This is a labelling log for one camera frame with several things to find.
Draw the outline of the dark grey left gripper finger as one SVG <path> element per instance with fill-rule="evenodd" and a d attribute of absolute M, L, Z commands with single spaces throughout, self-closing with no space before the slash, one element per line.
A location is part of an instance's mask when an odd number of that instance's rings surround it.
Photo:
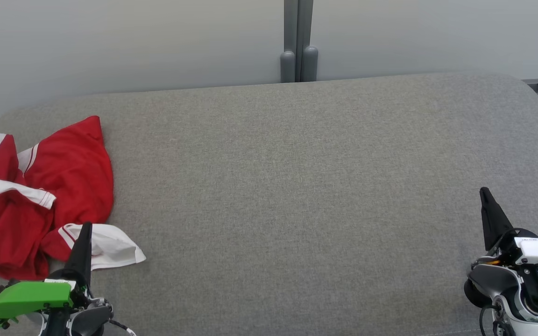
<path fill-rule="evenodd" d="M 92 272 L 92 223 L 84 223 L 65 269 L 79 286 L 90 286 Z"/>

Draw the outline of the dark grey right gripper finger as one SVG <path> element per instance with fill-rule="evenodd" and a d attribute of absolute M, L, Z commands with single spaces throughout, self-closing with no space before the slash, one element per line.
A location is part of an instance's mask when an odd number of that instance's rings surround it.
<path fill-rule="evenodd" d="M 515 228 L 487 187 L 480 188 L 481 221 L 485 250 L 508 251 Z"/>

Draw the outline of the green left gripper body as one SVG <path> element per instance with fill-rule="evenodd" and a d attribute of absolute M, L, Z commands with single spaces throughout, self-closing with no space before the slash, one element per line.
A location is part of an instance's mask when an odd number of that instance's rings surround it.
<path fill-rule="evenodd" d="M 12 280 L 0 286 L 0 329 L 20 315 L 36 313 L 42 317 L 41 335 L 73 336 L 71 317 L 86 309 L 90 298 L 90 286 L 79 286 L 65 268 L 43 281 Z"/>

